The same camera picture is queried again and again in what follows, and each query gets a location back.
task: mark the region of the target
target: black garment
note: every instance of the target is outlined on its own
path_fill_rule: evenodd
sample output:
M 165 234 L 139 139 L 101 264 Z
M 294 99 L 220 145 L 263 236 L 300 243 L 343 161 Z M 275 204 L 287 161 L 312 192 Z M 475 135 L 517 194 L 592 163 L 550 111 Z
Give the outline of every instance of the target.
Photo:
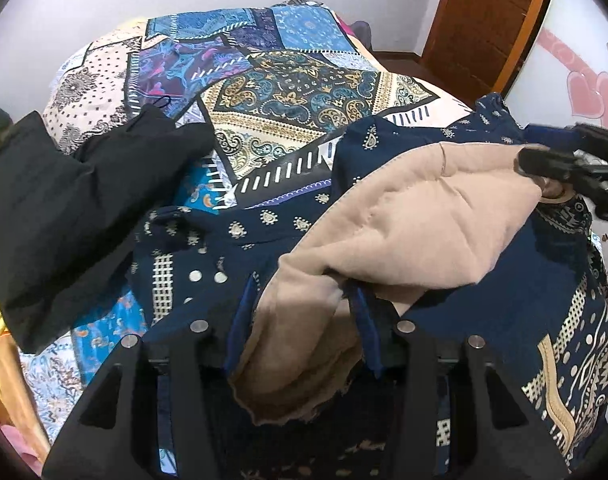
M 175 130 L 151 105 L 72 156 L 37 112 L 13 128 L 0 146 L 0 309 L 24 352 L 97 305 L 130 263 L 138 220 L 171 202 L 187 164 L 214 142 L 209 124 Z

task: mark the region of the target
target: pink fabric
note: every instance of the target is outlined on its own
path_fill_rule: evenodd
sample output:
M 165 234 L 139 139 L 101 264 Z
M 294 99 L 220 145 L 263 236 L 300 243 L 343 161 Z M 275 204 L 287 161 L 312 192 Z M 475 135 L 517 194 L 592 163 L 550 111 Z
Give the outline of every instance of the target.
M 4 424 L 0 426 L 2 433 L 8 439 L 10 444 L 14 447 L 14 450 L 19 453 L 23 461 L 37 474 L 41 476 L 42 464 L 37 459 L 37 453 L 31 448 L 24 440 L 20 430 L 14 426 L 8 426 Z
M 355 33 L 353 32 L 353 29 L 351 27 L 349 27 L 346 22 L 344 22 L 343 19 L 341 19 L 339 16 L 337 16 L 335 14 L 335 17 L 337 18 L 337 21 L 340 23 L 340 27 L 341 30 L 343 30 L 346 34 L 352 36 L 353 38 L 355 37 Z

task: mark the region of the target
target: door frame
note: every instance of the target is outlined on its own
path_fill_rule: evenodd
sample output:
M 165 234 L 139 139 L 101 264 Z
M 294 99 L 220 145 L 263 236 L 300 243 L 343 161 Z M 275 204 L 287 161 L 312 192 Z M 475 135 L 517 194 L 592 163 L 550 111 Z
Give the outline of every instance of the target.
M 542 22 L 546 11 L 548 10 L 548 4 L 550 0 L 531 0 L 529 9 L 524 16 L 524 22 L 518 33 L 518 36 L 513 43 L 513 47 L 506 59 L 506 63 L 502 67 L 500 75 L 493 85 L 493 92 L 500 92 L 506 94 L 513 84 L 513 81 L 517 77 L 522 63 L 526 54 L 532 48 L 532 45 L 540 31 Z M 421 56 L 421 64 L 427 65 L 431 54 L 433 53 L 437 37 L 439 36 L 440 28 L 446 14 L 446 9 L 449 0 L 439 0 L 437 11 L 435 12 L 435 18 L 431 31 L 429 32 L 428 39 L 426 40 L 426 46 Z

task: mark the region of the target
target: wooden door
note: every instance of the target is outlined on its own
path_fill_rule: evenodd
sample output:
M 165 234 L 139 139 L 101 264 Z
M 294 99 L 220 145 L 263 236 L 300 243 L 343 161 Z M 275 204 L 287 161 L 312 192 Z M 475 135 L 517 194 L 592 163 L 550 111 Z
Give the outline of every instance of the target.
M 535 26 L 541 7 L 542 0 L 441 0 L 422 63 L 445 90 L 471 105 L 494 88 L 507 61 L 517 65 L 530 36 L 523 28 Z M 524 44 L 515 53 L 519 36 Z

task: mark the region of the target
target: baseboard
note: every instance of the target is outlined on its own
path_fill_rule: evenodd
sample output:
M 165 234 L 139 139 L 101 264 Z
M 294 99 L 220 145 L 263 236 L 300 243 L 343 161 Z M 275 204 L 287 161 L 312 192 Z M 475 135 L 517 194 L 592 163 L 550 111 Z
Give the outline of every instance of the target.
M 415 61 L 419 63 L 421 61 L 421 56 L 418 56 L 414 52 L 389 52 L 386 50 L 380 50 L 373 52 L 373 56 L 377 60 L 382 59 L 410 59 L 411 61 Z

